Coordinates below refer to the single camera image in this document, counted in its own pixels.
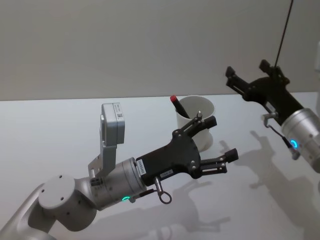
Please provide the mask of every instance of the metal ring handle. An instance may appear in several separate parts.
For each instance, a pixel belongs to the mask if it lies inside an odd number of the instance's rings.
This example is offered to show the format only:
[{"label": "metal ring handle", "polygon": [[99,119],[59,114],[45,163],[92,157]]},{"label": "metal ring handle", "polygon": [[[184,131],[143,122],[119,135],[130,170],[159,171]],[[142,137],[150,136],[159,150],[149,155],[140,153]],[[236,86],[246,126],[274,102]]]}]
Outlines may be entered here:
[{"label": "metal ring handle", "polygon": [[[162,199],[162,195],[164,195],[164,194],[169,197],[169,201],[164,201],[164,200]],[[167,193],[166,191],[164,191],[162,194],[160,194],[160,195],[158,195],[158,196],[159,196],[160,201],[161,201],[163,204],[170,204],[170,203],[172,202],[172,197],[171,197],[171,195],[170,195],[169,193]]]}]

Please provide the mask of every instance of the gray wall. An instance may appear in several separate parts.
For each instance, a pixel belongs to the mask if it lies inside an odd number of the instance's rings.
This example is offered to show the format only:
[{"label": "gray wall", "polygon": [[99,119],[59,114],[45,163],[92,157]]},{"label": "gray wall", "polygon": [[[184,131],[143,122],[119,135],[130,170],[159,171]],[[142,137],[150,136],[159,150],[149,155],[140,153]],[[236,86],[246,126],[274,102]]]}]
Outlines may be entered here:
[{"label": "gray wall", "polygon": [[[229,94],[275,61],[289,0],[1,0],[0,100]],[[279,64],[315,91],[320,1],[294,3]]]}]

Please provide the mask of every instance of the white table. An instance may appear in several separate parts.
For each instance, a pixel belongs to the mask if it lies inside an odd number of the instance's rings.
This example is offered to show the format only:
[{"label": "white table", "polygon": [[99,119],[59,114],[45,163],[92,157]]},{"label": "white table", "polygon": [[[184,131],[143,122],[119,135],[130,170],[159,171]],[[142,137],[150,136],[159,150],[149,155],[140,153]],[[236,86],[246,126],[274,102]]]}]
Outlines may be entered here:
[{"label": "white table", "polygon": [[[315,109],[315,93],[295,96]],[[192,180],[181,173],[163,181],[170,205],[149,195],[99,212],[81,232],[56,223],[50,233],[58,240],[319,240],[320,174],[303,158],[291,160],[263,126],[260,105],[239,95],[206,97],[218,125],[201,157],[237,148],[227,174]],[[111,102],[120,102],[125,116],[117,162],[166,145],[177,127],[168,97],[0,102],[0,228],[40,183],[60,173],[88,175],[99,153],[101,104]]]}]

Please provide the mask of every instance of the red marker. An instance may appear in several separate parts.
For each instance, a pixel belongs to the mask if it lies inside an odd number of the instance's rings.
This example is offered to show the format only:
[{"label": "red marker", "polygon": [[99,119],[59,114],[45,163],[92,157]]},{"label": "red marker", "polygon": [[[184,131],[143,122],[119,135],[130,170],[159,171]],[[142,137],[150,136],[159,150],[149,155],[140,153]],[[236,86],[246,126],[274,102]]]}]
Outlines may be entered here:
[{"label": "red marker", "polygon": [[182,117],[185,117],[187,119],[189,119],[188,113],[186,112],[186,110],[184,109],[184,107],[181,105],[181,103],[179,102],[179,100],[177,99],[176,95],[172,95],[170,97],[171,102],[173,103],[175,110],[178,114],[180,114]]}]

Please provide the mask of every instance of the label sticker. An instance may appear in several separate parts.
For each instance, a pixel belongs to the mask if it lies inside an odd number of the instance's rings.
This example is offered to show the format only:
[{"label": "label sticker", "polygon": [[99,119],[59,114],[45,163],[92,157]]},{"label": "label sticker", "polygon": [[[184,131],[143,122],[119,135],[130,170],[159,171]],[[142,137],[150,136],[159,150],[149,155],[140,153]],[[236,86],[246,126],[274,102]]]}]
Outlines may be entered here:
[{"label": "label sticker", "polygon": [[271,113],[274,113],[276,111],[275,107],[271,105],[270,102],[266,102],[265,107],[270,110]]},{"label": "label sticker", "polygon": [[120,103],[114,103],[113,104],[113,109],[115,112],[115,117],[118,121],[123,121],[124,120],[124,114],[122,113]]},{"label": "label sticker", "polygon": [[146,174],[146,169],[145,169],[145,165],[144,162],[142,161],[142,159],[139,159],[138,161],[136,161],[136,165],[138,166],[138,170],[140,173],[140,176]]},{"label": "label sticker", "polygon": [[161,173],[160,174],[160,178],[166,178],[166,177],[168,177],[168,176],[170,176],[171,174],[173,174],[174,173],[174,171],[172,170],[172,169],[170,169],[170,170],[168,170],[168,171],[165,171],[164,173]]}]

